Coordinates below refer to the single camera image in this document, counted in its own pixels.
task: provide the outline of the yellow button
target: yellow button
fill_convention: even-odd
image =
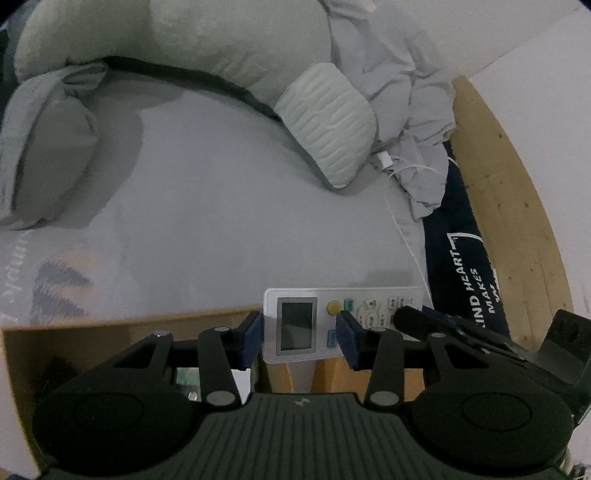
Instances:
[[[343,306],[340,304],[338,300],[332,300],[326,306],[326,311],[329,313],[329,315],[332,315],[333,317],[337,315],[342,309]]]

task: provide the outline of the gray bedsheet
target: gray bedsheet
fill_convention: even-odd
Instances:
[[[420,285],[367,166],[328,191],[281,124],[199,87],[113,72],[99,151],[66,211],[0,232],[0,325],[260,303],[268,287]],[[415,253],[423,229],[388,190]]]

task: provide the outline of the crumpled sheet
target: crumpled sheet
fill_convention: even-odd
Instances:
[[[405,166],[395,176],[411,198],[415,220],[441,205],[447,176],[443,142],[455,127],[454,90],[435,45],[391,0],[323,0],[332,61],[371,104],[378,135],[373,153],[387,151]]]

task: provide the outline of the gray pillow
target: gray pillow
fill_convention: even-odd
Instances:
[[[95,152],[94,116],[80,101],[105,63],[70,66],[24,82],[0,132],[0,225],[26,228],[55,218]]]

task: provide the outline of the textured pillow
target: textured pillow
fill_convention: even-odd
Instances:
[[[333,64],[306,70],[275,111],[332,187],[347,186],[365,164],[376,135],[374,111]]]
[[[315,63],[330,61],[317,0],[43,0],[15,55],[19,80],[108,56],[201,70],[275,106]]]

